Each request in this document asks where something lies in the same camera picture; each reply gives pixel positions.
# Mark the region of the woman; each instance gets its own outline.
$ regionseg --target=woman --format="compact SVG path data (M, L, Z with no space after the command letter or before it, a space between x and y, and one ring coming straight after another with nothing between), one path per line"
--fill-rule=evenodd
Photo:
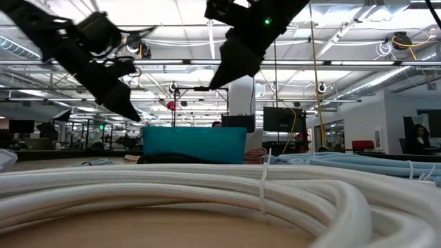
M425 148L430 147L429 132L420 124L413 126L412 135L406 141L406 153L425 155L427 151Z

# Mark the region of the white column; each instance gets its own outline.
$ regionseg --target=white column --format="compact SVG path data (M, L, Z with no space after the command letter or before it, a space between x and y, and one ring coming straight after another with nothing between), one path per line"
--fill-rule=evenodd
M229 83L229 115L253 115L256 113L254 79L243 76Z

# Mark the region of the braided white hose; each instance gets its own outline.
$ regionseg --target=braided white hose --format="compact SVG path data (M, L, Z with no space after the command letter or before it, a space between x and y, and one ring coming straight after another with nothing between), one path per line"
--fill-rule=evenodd
M174 203L260 210L262 172L262 165L116 165L4 173L0 229L91 211ZM437 188L295 165L270 165L266 179L266 212L317 236L311 247L440 246ZM380 238L372 240L373 233Z

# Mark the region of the blue box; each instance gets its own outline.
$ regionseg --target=blue box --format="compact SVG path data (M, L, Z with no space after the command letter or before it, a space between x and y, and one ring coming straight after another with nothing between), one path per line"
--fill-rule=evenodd
M177 153L209 161L243 164L243 127L144 127L144 154Z

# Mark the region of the wooden table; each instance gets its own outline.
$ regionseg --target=wooden table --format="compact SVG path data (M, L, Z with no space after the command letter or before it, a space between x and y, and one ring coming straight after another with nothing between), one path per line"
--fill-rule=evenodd
M86 160L20 162L14 171ZM308 247L314 238L260 212L217 204L105 211L46 221L0 236L7 248Z

